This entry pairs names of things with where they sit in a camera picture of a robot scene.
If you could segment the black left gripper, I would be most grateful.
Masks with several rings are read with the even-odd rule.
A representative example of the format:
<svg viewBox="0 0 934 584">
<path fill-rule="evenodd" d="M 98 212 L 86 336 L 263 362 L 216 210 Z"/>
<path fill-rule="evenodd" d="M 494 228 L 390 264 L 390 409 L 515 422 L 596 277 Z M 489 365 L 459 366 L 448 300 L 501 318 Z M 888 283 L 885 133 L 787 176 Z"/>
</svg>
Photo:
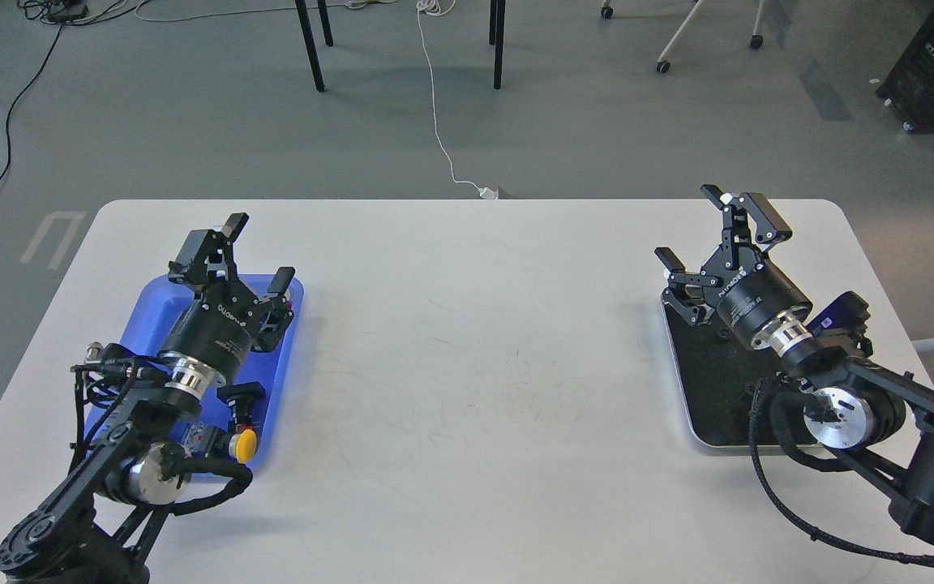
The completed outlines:
<svg viewBox="0 0 934 584">
<path fill-rule="evenodd" d="M 168 385 L 196 397 L 233 382 L 249 352 L 271 354 L 293 321 L 295 268 L 277 269 L 263 297 L 238 277 L 231 247 L 248 221 L 247 213 L 233 213 L 222 228 L 192 230 L 168 263 L 168 281 L 196 293 L 158 358 L 172 369 Z"/>
</svg>

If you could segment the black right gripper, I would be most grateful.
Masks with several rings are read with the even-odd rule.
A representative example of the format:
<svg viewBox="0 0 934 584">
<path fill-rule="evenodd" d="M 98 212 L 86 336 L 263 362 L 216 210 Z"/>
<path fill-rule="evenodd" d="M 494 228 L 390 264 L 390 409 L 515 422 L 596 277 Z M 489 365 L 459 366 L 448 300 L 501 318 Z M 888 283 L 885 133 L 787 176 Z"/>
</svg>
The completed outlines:
<svg viewBox="0 0 934 584">
<path fill-rule="evenodd" d="M 811 300 L 769 259 L 775 244 L 793 236 L 788 222 L 760 193 L 731 195 L 713 184 L 700 193 L 722 212 L 722 236 L 698 273 L 669 247 L 653 249 L 666 270 L 663 302 L 692 326 L 708 323 L 715 310 L 748 349 L 783 356 L 811 339 L 803 324 Z"/>
</svg>

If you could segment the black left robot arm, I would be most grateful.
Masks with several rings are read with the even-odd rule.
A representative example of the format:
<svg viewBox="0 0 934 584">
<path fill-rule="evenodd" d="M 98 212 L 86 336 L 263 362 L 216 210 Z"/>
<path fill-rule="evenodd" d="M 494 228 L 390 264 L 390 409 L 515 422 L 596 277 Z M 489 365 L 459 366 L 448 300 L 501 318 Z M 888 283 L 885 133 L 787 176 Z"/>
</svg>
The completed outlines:
<svg viewBox="0 0 934 584">
<path fill-rule="evenodd" d="M 0 543 L 11 583 L 146 583 L 168 517 L 201 513 L 252 484 L 259 382 L 238 382 L 249 354 L 271 354 L 295 321 L 283 266 L 262 295 L 238 276 L 248 222 L 192 230 L 168 280 L 192 292 L 155 354 L 92 343 L 75 375 L 75 441 L 66 479 Z"/>
</svg>

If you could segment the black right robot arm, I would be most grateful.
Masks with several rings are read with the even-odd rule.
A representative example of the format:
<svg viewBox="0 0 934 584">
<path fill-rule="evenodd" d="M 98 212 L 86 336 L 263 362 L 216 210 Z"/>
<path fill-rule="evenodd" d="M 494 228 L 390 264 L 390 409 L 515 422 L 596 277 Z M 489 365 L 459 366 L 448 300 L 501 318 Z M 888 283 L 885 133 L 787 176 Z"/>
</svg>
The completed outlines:
<svg viewBox="0 0 934 584">
<path fill-rule="evenodd" d="M 701 193 L 722 216 L 719 243 L 690 273 L 667 247 L 661 292 L 688 422 L 705 446 L 748 449 L 776 509 L 812 540 L 934 568 L 934 555 L 859 546 L 802 520 L 776 496 L 760 461 L 776 446 L 818 472 L 854 472 L 889 498 L 904 535 L 934 546 L 934 389 L 873 363 L 868 304 L 842 293 L 818 316 L 769 251 L 792 229 L 767 197 Z"/>
</svg>

